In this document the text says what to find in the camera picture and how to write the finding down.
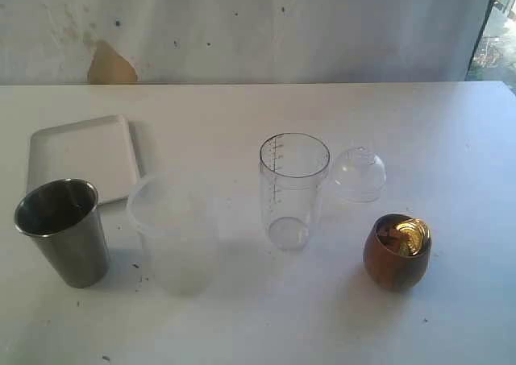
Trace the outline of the brown wooden cup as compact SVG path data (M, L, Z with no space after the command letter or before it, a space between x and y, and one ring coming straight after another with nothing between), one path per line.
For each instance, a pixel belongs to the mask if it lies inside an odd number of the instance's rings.
M389 291L402 292L414 287L424 276L430 260L432 241L422 254L405 257L389 251L378 239L377 227L383 220L407 218L410 217L404 214L378 218L364 244L363 262L367 273L376 284Z

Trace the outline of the white square tray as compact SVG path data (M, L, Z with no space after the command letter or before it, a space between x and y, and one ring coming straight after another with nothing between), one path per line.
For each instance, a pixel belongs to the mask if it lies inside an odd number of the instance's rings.
M67 178L91 183L101 205L127 198L140 172L129 125L122 115L49 127L32 134L27 191Z

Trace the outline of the gold coins and cork pieces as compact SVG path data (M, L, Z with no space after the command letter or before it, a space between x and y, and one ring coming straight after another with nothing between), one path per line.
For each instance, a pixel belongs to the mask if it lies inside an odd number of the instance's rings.
M377 227L377 237L394 254L412 257L425 251L431 241L431 232L419 218L386 219Z

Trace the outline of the clear dome lid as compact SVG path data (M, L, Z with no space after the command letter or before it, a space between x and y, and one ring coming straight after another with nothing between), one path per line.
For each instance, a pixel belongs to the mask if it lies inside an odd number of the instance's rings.
M329 177L333 193L352 202L377 200L387 179L382 159L369 147L352 147L340 153Z

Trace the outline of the clear plastic shaker cup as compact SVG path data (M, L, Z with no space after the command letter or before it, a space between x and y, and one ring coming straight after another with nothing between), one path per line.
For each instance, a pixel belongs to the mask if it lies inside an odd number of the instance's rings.
M318 225L330 160L327 145L305 133L281 133L261 145L261 217L276 248L300 251L308 243Z

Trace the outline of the stainless steel cup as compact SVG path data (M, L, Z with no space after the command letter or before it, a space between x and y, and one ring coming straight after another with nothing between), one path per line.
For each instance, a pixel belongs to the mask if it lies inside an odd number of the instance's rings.
M14 212L17 231L32 240L73 288L92 286L109 270L98 200L91 183L68 178L32 190Z

